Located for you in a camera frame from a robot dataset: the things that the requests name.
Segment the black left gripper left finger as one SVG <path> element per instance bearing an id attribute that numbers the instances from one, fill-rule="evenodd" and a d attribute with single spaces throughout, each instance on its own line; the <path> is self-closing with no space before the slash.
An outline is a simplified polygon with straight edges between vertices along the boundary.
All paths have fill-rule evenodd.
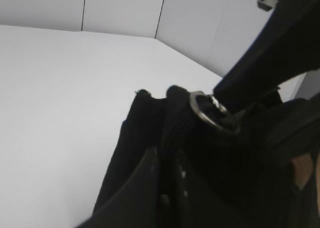
<path id="1" fill-rule="evenodd" d="M 160 163 L 149 148 L 129 177 L 107 172 L 91 217 L 93 228 L 154 228 Z"/>

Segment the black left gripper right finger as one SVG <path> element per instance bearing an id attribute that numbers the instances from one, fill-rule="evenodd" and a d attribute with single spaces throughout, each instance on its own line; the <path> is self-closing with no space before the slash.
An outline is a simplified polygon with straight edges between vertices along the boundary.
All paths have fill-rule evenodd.
<path id="1" fill-rule="evenodd" d="M 320 0 L 279 0 L 261 33 L 214 88 L 231 113 L 320 68 Z"/>

